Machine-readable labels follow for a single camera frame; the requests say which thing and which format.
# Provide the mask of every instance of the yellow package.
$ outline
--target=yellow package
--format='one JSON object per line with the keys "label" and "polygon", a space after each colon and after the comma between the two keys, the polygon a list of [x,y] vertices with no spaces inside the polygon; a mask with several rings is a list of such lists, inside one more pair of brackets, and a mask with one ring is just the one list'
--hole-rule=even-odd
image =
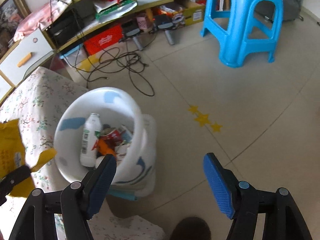
{"label": "yellow package", "polygon": [[[18,124],[18,119],[7,123],[0,123],[0,179],[16,168],[25,165],[25,147],[21,140]],[[39,155],[37,164],[30,169],[31,172],[38,171],[56,153],[54,148],[43,151]],[[28,197],[30,192],[35,188],[35,184],[30,176],[14,186],[10,195],[13,197]]]}

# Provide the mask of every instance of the metal screw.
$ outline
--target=metal screw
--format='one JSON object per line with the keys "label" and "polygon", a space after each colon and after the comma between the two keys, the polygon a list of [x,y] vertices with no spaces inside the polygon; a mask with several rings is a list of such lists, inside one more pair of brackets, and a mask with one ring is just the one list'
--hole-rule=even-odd
{"label": "metal screw", "polygon": [[289,194],[289,191],[286,188],[282,187],[282,188],[279,189],[279,193],[282,196],[287,196]]}
{"label": "metal screw", "polygon": [[34,197],[39,196],[40,194],[41,194],[41,190],[39,190],[38,188],[36,188],[36,189],[32,192],[32,195],[33,195]]}
{"label": "metal screw", "polygon": [[250,186],[249,183],[246,182],[246,181],[239,182],[239,187],[240,188],[247,189],[247,188],[249,188],[249,186]]}
{"label": "metal screw", "polygon": [[72,189],[78,189],[81,187],[81,183],[79,181],[75,181],[70,186]]}

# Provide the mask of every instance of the power cord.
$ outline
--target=power cord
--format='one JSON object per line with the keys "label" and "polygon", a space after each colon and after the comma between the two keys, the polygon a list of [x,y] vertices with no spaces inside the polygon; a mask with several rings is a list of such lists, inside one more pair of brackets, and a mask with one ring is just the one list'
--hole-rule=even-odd
{"label": "power cord", "polygon": [[[69,6],[69,4],[66,3],[65,1],[62,1],[62,0],[56,0],[56,1],[61,1],[61,2],[65,3],[66,5]],[[72,5],[73,5],[73,8],[75,8],[75,6],[74,6],[74,5],[75,5],[74,0],[71,0],[71,1],[72,1],[71,3],[72,3]],[[83,42],[88,41],[88,42],[90,42],[92,45],[94,45],[94,46],[98,47],[99,49],[101,49],[100,46],[97,46],[96,44],[92,43],[90,40],[88,40],[88,39],[85,37],[84,33],[82,32],[82,28],[80,27],[80,24],[79,24],[79,22],[78,22],[78,20],[77,20],[77,15],[75,14],[74,10],[72,10],[72,12],[73,12],[73,15],[74,15],[75,22],[76,22],[76,24],[77,24],[77,26],[78,26],[78,28],[79,28],[79,30],[80,30],[80,38],[79,38],[78,34],[76,34],[77,38],[78,38],[78,39],[81,39]],[[50,17],[51,17],[51,24],[52,24],[52,23],[53,23],[52,0],[50,0],[50,14],[51,14],[51,15],[50,15]],[[144,48],[146,48],[147,46],[149,46],[155,39],[156,39],[156,34],[154,34],[154,38],[152,39],[152,41],[149,42],[146,46],[144,46]],[[86,71],[86,70],[83,70],[83,69],[80,69],[80,68],[77,68],[77,67],[76,67],[76,62],[77,62],[77,58],[78,58],[80,49],[79,49],[78,52],[77,52],[76,60],[75,60],[75,65],[74,65],[74,66],[73,66],[72,64],[70,64],[70,62],[68,61],[68,59],[67,59],[66,57],[64,57],[64,59],[66,60],[66,62],[67,62],[71,67],[75,68],[75,69],[77,70],[77,72],[82,76],[82,78],[86,81],[86,87],[87,87],[87,88],[89,88],[89,83],[90,83],[90,82],[94,82],[94,81],[99,80],[99,79],[108,79],[108,77],[98,77],[98,78],[95,78],[95,79],[91,80],[90,77],[91,77],[91,75],[92,75],[95,71],[99,71],[99,72],[105,73],[105,74],[112,74],[112,73],[118,73],[118,72],[120,72],[120,71],[123,71],[123,70],[127,69],[127,70],[128,70],[128,74],[129,74],[130,81],[131,81],[132,85],[134,86],[134,88],[137,89],[140,93],[142,93],[142,94],[144,94],[144,95],[146,95],[146,96],[153,97],[153,96],[155,95],[154,88],[152,87],[151,83],[150,83],[144,76],[142,76],[142,74],[141,74],[141,73],[145,70],[145,68],[148,66],[148,64],[145,64],[145,63],[142,62],[141,56],[140,56],[138,53],[136,53],[138,50],[129,51],[127,41],[125,41],[125,44],[126,44],[126,52],[125,52],[125,53],[122,53],[122,54],[120,54],[120,48],[119,48],[119,47],[113,47],[113,48],[107,49],[107,50],[106,50],[106,49],[102,49],[104,52],[103,52],[103,53],[101,54],[101,56],[99,57],[99,64],[98,64],[97,66],[95,66],[95,65],[91,62],[91,60],[89,59],[88,53],[87,53],[87,59],[88,59],[89,63],[91,64],[91,66],[93,67],[93,70],[91,70],[91,71]],[[114,50],[116,51],[116,55],[115,55],[115,56],[112,55],[112,53],[111,53],[111,52],[114,51]],[[111,58],[110,58],[110,59],[106,59],[106,60],[102,60],[103,56],[106,55],[106,54],[108,54],[109,56],[111,56]],[[123,63],[120,61],[122,58],[125,59],[125,64],[123,64]],[[110,65],[110,64],[111,64],[112,62],[114,62],[114,61],[115,61],[115,62],[117,63],[117,65],[120,67],[119,70],[117,70],[117,71],[112,71],[112,72],[106,72],[106,71],[101,70],[102,68]],[[140,63],[140,64],[142,65],[142,70],[141,70],[141,71],[137,71],[137,70],[134,70],[134,69],[132,68],[132,66],[136,65],[137,63]],[[88,78],[85,78],[85,77],[80,73],[80,71],[85,72],[85,73],[89,73]],[[132,73],[138,74],[142,79],[144,79],[144,80],[147,82],[148,86],[149,86],[149,87],[151,88],[151,90],[152,90],[152,93],[151,93],[151,94],[148,94],[148,93],[143,92],[142,90],[140,90],[140,89],[136,86],[136,84],[135,84],[134,81],[132,80],[132,76],[131,76]]]}

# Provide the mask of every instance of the white trash bin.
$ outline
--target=white trash bin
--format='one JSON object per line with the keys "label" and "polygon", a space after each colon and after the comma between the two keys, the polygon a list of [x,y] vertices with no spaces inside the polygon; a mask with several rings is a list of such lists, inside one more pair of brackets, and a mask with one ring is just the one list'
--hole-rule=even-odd
{"label": "white trash bin", "polygon": [[81,181],[88,169],[80,164],[83,125],[91,113],[98,113],[102,124],[125,125],[133,131],[127,155],[117,166],[111,191],[135,197],[149,195],[155,186],[156,122],[141,114],[133,98],[116,88],[91,90],[75,100],[61,117],[54,136],[55,162],[70,183]]}

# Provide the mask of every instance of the orange drawer handle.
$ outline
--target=orange drawer handle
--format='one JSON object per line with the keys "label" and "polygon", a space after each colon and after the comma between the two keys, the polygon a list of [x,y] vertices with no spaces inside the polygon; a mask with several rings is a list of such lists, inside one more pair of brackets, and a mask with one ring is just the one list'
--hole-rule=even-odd
{"label": "orange drawer handle", "polygon": [[26,55],[20,62],[17,64],[17,67],[23,66],[25,63],[28,62],[32,58],[32,52],[30,52],[28,55]]}

